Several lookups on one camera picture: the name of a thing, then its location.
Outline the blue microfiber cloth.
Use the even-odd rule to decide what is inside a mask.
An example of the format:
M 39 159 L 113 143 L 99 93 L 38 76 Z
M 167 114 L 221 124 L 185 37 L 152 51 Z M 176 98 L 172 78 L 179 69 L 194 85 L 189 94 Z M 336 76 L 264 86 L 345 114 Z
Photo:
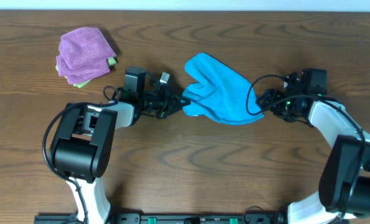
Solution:
M 264 117 L 255 103 L 251 83 L 236 71 L 206 53 L 188 60 L 185 71 L 196 81 L 188 85 L 182 97 L 191 103 L 183 108 L 188 116 L 207 116 L 229 125 L 253 123 Z

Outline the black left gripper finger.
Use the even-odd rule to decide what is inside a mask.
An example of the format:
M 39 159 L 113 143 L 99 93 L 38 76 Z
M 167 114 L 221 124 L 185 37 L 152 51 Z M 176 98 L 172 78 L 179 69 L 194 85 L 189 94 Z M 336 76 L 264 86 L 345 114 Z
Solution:
M 184 106 L 190 105 L 191 101 L 179 95 L 174 95 L 174 105 L 177 108 L 183 108 Z
M 178 111 L 181 111 L 182 108 L 179 107 L 179 108 L 166 108 L 164 110 L 162 110 L 162 112 L 160 112 L 159 114 L 159 118 L 160 119 L 166 119 L 168 116 L 171 116 L 175 113 L 177 113 Z

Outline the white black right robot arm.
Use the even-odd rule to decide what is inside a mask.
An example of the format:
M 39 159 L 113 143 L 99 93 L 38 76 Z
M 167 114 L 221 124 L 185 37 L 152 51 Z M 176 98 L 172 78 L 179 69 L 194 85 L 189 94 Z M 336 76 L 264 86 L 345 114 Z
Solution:
M 318 191 L 293 202 L 279 223 L 348 223 L 370 217 L 370 134 L 327 94 L 327 72 L 307 68 L 281 76 L 284 89 L 257 98 L 261 112 L 316 128 L 331 147 Z

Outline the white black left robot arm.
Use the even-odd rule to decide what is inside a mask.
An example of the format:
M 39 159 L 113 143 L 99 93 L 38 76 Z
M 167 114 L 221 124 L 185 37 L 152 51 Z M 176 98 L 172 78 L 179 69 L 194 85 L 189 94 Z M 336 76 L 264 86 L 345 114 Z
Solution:
M 50 147 L 42 147 L 49 169 L 69 184 L 78 213 L 69 222 L 108 223 L 111 205 L 103 174 L 110 159 L 115 131 L 134 125 L 141 116 L 166 119 L 190 101 L 142 67 L 126 67 L 123 87 L 114 88 L 106 104 L 69 103 L 53 120 Z

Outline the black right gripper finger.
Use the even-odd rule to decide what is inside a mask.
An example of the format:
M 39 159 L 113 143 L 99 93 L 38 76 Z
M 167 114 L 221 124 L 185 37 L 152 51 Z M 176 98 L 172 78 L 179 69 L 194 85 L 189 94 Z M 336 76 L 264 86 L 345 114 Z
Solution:
M 277 90 L 275 89 L 266 90 L 263 95 L 257 98 L 256 104 L 258 104 L 260 108 L 265 108 L 268 105 L 275 102 L 276 95 Z
M 275 105 L 275 106 L 268 106 L 263 109 L 264 111 L 270 111 L 273 113 L 274 116 L 285 120 L 287 116 L 287 107 L 286 106 L 281 106 L 281 105 Z

